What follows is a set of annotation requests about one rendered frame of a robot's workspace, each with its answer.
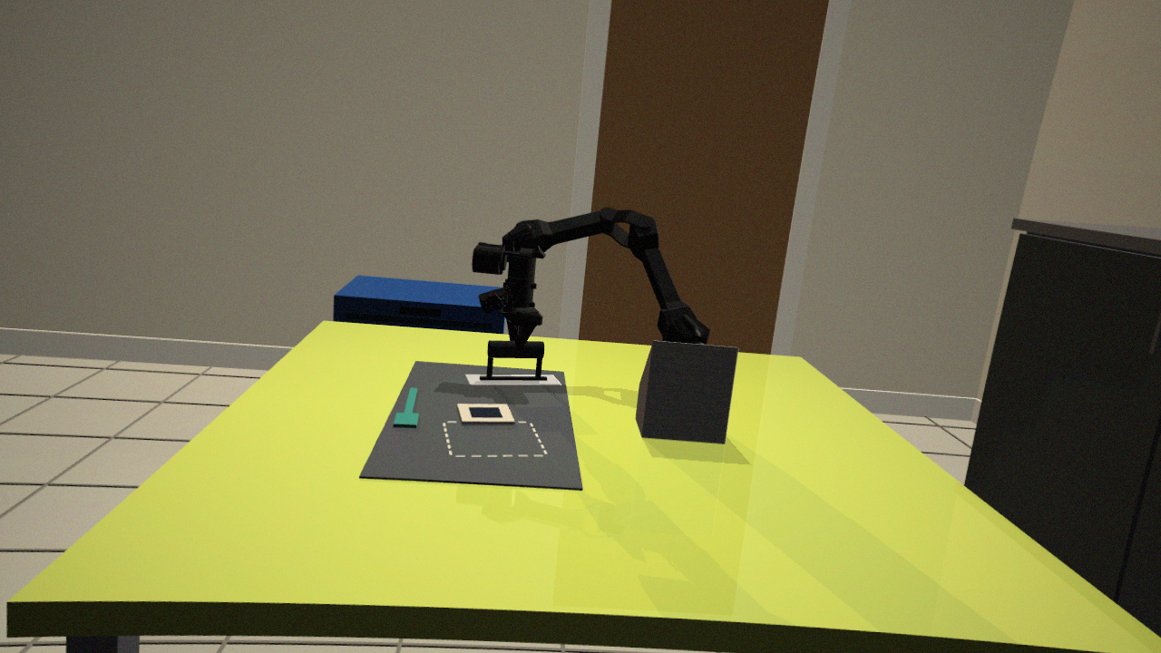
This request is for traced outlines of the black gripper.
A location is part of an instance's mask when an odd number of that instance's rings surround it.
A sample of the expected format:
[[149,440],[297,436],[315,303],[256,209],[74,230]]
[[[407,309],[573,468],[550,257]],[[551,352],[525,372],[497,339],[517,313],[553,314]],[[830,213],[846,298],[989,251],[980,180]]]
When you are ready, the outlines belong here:
[[536,289],[534,278],[506,278],[505,284],[512,290],[512,310],[499,310],[507,321],[509,338],[515,340],[517,352],[522,351],[528,337],[542,324],[542,315],[533,302],[533,290]]

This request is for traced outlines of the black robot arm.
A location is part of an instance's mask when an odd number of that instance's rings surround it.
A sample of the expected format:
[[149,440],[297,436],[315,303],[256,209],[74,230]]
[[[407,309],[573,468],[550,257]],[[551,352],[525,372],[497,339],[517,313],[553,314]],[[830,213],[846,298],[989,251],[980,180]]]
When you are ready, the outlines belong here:
[[[627,234],[615,223],[628,223]],[[517,227],[502,237],[502,245],[482,243],[473,250],[473,272],[496,274],[502,277],[509,263],[509,277],[534,278],[536,258],[545,258],[549,247],[563,241],[585,239],[597,234],[610,235],[622,247],[639,258],[644,266],[649,282],[659,302],[659,321],[657,329],[662,340],[699,344],[705,346],[709,329],[704,326],[694,313],[684,303],[668,266],[659,253],[659,234],[654,218],[648,218],[641,211],[613,210],[604,208],[599,211],[546,222],[546,220],[520,220]],[[514,244],[513,244],[514,243]],[[482,310],[485,314],[506,307],[512,310],[512,290],[504,287],[478,295]]]

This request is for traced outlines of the cream square tile with dark centre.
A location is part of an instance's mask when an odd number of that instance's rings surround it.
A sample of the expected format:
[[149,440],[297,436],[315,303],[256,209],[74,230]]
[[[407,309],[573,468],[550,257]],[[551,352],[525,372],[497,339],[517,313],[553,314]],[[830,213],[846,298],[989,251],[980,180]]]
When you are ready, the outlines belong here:
[[457,404],[462,424],[515,424],[509,404]]

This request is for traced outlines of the teal small trowel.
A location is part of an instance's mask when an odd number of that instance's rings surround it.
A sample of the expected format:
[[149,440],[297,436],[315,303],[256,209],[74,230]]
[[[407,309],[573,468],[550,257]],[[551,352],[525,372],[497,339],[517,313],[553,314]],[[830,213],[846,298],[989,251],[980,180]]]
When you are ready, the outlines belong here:
[[409,397],[404,412],[395,414],[394,426],[417,426],[419,414],[412,414],[414,409],[414,397],[417,396],[417,388],[410,387]]

